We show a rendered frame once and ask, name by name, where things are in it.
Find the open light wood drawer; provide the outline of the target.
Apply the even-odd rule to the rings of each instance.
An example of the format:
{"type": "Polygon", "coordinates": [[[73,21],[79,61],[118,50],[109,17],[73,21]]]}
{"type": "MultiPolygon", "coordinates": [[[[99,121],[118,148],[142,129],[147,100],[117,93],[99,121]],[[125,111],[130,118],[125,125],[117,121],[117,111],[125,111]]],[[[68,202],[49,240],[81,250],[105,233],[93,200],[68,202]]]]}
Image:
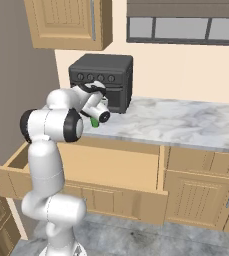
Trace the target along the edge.
{"type": "Polygon", "coordinates": [[[151,224],[165,219],[164,146],[84,137],[58,145],[63,188],[43,200],[49,219],[88,210],[151,224]]]}

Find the dark framed window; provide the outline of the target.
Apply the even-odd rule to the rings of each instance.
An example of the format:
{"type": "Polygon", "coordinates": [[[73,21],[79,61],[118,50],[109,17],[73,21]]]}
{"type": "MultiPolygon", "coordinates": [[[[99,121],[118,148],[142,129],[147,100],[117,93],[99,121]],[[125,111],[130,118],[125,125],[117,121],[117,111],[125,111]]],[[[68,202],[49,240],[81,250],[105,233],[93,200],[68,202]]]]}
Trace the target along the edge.
{"type": "Polygon", "coordinates": [[[229,18],[128,17],[126,41],[229,46],[229,18]]]}

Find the brown window blind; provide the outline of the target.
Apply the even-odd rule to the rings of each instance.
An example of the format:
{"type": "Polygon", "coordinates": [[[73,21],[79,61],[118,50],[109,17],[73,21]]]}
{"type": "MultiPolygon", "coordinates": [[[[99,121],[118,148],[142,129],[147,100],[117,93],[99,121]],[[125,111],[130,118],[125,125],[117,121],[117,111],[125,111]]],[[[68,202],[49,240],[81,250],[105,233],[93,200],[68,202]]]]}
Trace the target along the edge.
{"type": "Polygon", "coordinates": [[[129,17],[229,18],[229,0],[127,0],[129,17]]]}

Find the closed light wood drawer front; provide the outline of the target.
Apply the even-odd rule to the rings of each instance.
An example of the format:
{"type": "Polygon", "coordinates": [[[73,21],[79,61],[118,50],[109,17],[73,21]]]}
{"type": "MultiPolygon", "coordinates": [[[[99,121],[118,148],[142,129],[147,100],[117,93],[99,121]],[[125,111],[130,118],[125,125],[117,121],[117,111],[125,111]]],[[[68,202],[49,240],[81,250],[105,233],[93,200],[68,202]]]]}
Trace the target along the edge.
{"type": "Polygon", "coordinates": [[[229,176],[229,153],[170,146],[165,152],[165,168],[229,176]]]}

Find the light wood wall cupboard door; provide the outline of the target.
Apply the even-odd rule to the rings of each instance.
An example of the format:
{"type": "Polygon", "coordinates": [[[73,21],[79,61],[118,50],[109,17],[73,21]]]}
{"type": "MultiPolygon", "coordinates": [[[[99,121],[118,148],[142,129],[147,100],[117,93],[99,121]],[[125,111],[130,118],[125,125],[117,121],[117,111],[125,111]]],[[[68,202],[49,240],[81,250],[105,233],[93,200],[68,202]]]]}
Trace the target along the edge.
{"type": "Polygon", "coordinates": [[[102,51],[113,41],[112,0],[24,0],[34,48],[102,51]]]}

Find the dark grey toaster oven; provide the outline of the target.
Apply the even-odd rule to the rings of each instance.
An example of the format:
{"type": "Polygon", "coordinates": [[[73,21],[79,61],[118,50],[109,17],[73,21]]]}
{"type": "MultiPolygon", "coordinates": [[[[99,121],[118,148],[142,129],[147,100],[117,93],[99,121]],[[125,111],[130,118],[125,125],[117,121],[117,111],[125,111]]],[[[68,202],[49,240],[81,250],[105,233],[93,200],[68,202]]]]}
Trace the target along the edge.
{"type": "Polygon", "coordinates": [[[70,86],[100,81],[106,87],[108,109],[123,114],[129,107],[133,87],[131,55],[84,54],[69,66],[70,86]]]}

